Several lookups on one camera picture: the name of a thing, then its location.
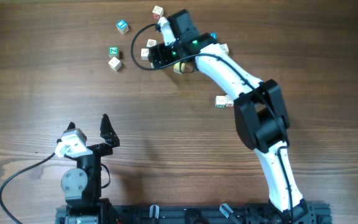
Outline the yellow sided picture block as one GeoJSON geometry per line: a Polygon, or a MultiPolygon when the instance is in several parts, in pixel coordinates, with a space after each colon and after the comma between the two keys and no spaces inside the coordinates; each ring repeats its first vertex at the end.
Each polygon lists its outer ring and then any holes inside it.
{"type": "Polygon", "coordinates": [[[224,51],[224,53],[225,53],[226,55],[229,54],[229,49],[228,49],[227,44],[221,44],[221,48],[222,48],[222,50],[224,51]]]}

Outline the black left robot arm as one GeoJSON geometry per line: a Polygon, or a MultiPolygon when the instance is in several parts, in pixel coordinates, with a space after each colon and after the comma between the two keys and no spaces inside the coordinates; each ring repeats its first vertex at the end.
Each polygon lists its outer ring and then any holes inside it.
{"type": "Polygon", "coordinates": [[[76,167],[68,170],[61,179],[61,188],[65,201],[71,207],[91,207],[101,197],[101,158],[113,154],[120,146],[108,115],[101,119],[100,137],[104,142],[92,146],[86,145],[87,137],[74,123],[63,132],[55,148],[58,157],[67,157],[76,161],[76,167]]]}

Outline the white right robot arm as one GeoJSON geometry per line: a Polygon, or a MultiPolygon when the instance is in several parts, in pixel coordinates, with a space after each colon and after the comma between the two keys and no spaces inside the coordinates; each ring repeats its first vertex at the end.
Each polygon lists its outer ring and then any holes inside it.
{"type": "Polygon", "coordinates": [[[268,183],[270,203],[282,214],[300,214],[304,202],[288,158],[288,113],[275,80],[262,81],[231,59],[209,33],[200,34],[190,13],[161,17],[156,30],[163,43],[151,48],[155,68],[191,62],[233,101],[236,131],[257,154],[268,183]]]}

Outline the red I letter block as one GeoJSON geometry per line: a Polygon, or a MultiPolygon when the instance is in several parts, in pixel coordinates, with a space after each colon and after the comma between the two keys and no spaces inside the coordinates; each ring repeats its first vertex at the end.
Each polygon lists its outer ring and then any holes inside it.
{"type": "Polygon", "coordinates": [[[233,107],[234,106],[234,102],[231,99],[231,97],[229,95],[225,96],[225,105],[226,107],[233,107]]]}

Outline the blue H letter block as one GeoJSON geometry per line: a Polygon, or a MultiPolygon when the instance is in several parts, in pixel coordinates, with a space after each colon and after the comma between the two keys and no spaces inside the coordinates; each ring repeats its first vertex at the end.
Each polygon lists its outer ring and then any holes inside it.
{"type": "Polygon", "coordinates": [[[214,39],[217,39],[216,33],[209,33],[211,37],[213,37],[214,39]]]}

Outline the green sided wooden block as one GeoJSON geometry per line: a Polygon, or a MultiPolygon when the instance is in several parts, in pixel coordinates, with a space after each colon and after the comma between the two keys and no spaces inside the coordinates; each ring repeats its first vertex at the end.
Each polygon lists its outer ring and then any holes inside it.
{"type": "Polygon", "coordinates": [[[226,107],[226,97],[225,96],[216,96],[215,107],[225,108],[226,107]]]}

